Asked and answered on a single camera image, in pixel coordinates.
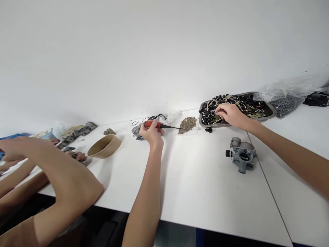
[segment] metal tray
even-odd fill
[[[243,93],[243,94],[237,94],[237,95],[246,95],[246,96],[250,96],[252,94],[255,94],[256,92],[248,92],[248,93]],[[204,103],[210,102],[209,101],[205,101],[201,104],[200,109],[202,108]],[[264,108],[264,113],[268,116],[268,117],[262,117],[262,118],[255,118],[257,121],[259,122],[265,122],[268,119],[274,118],[277,115],[277,110],[275,110],[275,108],[270,104],[265,102],[265,108]],[[219,128],[219,127],[229,127],[231,126],[228,123],[215,123],[215,124],[211,124],[211,125],[204,125],[202,122],[202,113],[200,113],[200,117],[199,117],[199,124],[205,128]]]

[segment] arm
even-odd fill
[[[237,128],[250,132],[271,148],[294,172],[329,198],[329,161],[246,117],[235,105],[221,104],[215,113]]]
[[[73,155],[72,151],[66,152],[69,156]],[[87,159],[87,156],[85,156],[84,153],[78,152],[76,153],[77,157],[76,160],[78,161],[85,161]],[[26,161],[26,165],[33,164],[29,161]],[[18,172],[16,176],[13,176],[12,180],[16,180],[16,182],[12,182],[12,180],[8,180],[7,182],[10,184],[12,183],[12,186],[8,186],[8,188],[14,188],[20,180],[17,178],[20,176],[20,174],[23,174],[23,172]],[[26,181],[25,183],[21,184],[20,186],[14,188],[8,193],[5,193],[5,195],[0,198],[0,216],[3,216],[7,213],[10,213],[13,209],[17,208],[18,206],[24,204],[27,202],[35,193],[37,193],[42,187],[44,187],[47,183],[49,183],[49,180],[44,172],[40,172],[30,180]]]
[[[17,170],[0,181],[0,198],[15,188],[23,181],[30,172],[35,168],[35,163],[31,160],[25,161]]]
[[[160,170],[164,136],[162,129],[156,129],[157,121],[149,129],[141,125],[139,134],[150,144],[141,187],[130,211],[122,246],[153,246],[160,220]]]
[[[0,216],[10,213],[13,209],[25,203],[48,182],[46,175],[40,172],[19,187],[10,191],[0,199]]]
[[[56,203],[34,216],[39,246],[48,245],[100,196],[103,185],[77,160],[61,152],[50,142],[18,137],[0,141],[6,151],[4,160],[27,157],[48,177],[56,193]]]
[[[50,143],[53,145],[56,145],[59,143],[58,139],[50,139]],[[15,160],[15,161],[9,161],[6,162],[3,166],[1,166],[2,170],[7,170],[10,167],[16,165],[18,162],[24,160],[24,158]],[[0,181],[0,199],[6,195],[8,192],[10,192],[12,189],[15,188],[21,181],[23,181],[35,168],[35,164],[31,160],[25,161],[17,170],[12,172],[10,175],[5,177],[3,180]]]

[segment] brown shirt sleeve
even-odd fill
[[[37,247],[33,216],[0,236],[0,247]]]

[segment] white wall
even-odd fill
[[[194,109],[305,73],[321,86],[328,13],[328,0],[0,0],[0,135]]]

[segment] carburetor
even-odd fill
[[[255,147],[248,143],[242,142],[240,138],[233,137],[230,148],[233,148],[233,151],[226,150],[226,157],[232,157],[233,164],[236,164],[239,169],[238,171],[242,174],[246,174],[246,169],[254,169],[254,158],[257,157]]]

